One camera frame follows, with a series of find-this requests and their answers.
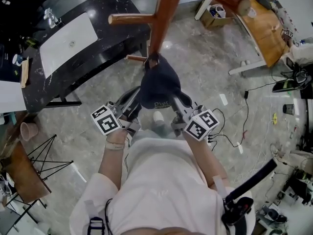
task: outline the gray tile floor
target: gray tile floor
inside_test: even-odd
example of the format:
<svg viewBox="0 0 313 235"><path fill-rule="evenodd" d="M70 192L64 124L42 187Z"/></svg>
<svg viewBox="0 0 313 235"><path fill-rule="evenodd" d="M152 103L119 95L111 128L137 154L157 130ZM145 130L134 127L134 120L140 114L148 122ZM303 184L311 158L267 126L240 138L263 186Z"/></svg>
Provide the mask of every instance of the gray tile floor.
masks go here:
<svg viewBox="0 0 313 235"><path fill-rule="evenodd" d="M242 60L255 62L260 59L250 37L236 20L223 28L206 30L201 22L193 19L192 13L175 18L161 53L174 67L185 91L207 108L219 108L224 112L226 122L222 133L236 144L242 137L247 115L244 92L273 82L270 73L265 71L263 73L266 75L258 77L247 74L228 75L228 71L238 67ZM74 160L82 177L88 180L98 171L105 143L105 138L94 125L90 113L108 100L117 100L126 90L139 85L142 77L141 64L129 60L121 60L102 71L69 96L79 97L83 103L80 107L44 109L38 114L35 121L40 132L29 142L23 142L26 151L30 152L57 134L49 159ZM272 85L249 92L249 116L242 154L226 138L216 138L218 144L214 153L226 168L234 187L251 177L271 158L271 143L275 143L276 147L281 146L283 151L295 149L303 131L305 105L299 99L298 92L290 95L273 94L271 88ZM228 100L226 106L223 105L220 94L225 94ZM297 104L295 116L282 113L282 106L286 103ZM169 123L175 116L171 109L161 112ZM277 125L270 122L273 113L278 115ZM149 110L140 112L139 119L143 129L149 129L152 114L153 111ZM222 115L216 115L223 122ZM295 126L298 129L290 139L290 133ZM297 161L288 163L295 166ZM45 198L48 208L35 205L31 211L38 220L49 223L55 234L69 234L68 217L86 186L76 168L69 166L49 178L46 183L52 193ZM288 173L291 169L279 163L277 171ZM276 177L275 186L267 194L269 199L273 199L286 179L283 174ZM271 184L272 181L267 179L252 190L256 208L261 207L266 200L265 193Z"/></svg>

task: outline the faucet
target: faucet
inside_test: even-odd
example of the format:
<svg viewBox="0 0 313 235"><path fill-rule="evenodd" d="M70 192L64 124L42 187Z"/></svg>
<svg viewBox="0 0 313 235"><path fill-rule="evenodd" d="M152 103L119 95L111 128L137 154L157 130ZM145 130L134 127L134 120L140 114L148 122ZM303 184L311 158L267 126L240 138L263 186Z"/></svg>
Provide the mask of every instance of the faucet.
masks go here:
<svg viewBox="0 0 313 235"><path fill-rule="evenodd" d="M45 10L44 20L48 18L49 27L52 29L56 25L62 23L61 18L57 19L55 15L52 14L52 10L50 8Z"/></svg>

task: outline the sticker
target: sticker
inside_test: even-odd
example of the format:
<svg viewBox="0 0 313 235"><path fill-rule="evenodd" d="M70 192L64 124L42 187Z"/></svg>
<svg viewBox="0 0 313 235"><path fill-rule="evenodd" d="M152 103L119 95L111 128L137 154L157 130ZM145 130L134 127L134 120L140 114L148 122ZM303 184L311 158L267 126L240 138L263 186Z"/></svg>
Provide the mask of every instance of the sticker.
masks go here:
<svg viewBox="0 0 313 235"><path fill-rule="evenodd" d="M120 125L113 114L100 117L97 120L97 126L104 135L120 128Z"/></svg>
<svg viewBox="0 0 313 235"><path fill-rule="evenodd" d="M210 111L206 111L204 113L199 114L199 117L203 120L203 122L209 128L212 128L214 125L216 125L218 123L218 121L213 116L212 112L210 112Z"/></svg>
<svg viewBox="0 0 313 235"><path fill-rule="evenodd" d="M188 132L195 139L201 140L207 130L199 125L197 122L192 121L185 129L185 131Z"/></svg>
<svg viewBox="0 0 313 235"><path fill-rule="evenodd" d="M91 116L93 117L93 119L96 119L97 117L99 117L101 114L105 113L108 110L109 110L108 107L106 107L105 105L102 105L99 109L93 112Z"/></svg>

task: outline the hand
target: hand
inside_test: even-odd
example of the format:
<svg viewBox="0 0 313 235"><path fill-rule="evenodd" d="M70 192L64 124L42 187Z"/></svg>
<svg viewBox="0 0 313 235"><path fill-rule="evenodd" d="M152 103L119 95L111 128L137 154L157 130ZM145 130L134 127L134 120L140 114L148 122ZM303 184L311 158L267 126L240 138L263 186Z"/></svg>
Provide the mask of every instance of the hand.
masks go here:
<svg viewBox="0 0 313 235"><path fill-rule="evenodd" d="M107 141L110 143L124 144L128 132L125 129L118 129L108 134Z"/></svg>

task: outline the white sneaker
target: white sneaker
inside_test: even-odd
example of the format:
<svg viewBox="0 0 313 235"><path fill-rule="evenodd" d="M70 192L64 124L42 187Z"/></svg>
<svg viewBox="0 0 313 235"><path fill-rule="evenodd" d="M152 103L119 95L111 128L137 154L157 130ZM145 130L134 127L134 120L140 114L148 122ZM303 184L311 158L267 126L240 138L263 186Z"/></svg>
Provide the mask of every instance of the white sneaker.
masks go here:
<svg viewBox="0 0 313 235"><path fill-rule="evenodd" d="M159 111L154 112L153 113L153 121L154 121L154 123L157 123L160 121L164 122L164 117L163 117L162 113Z"/></svg>

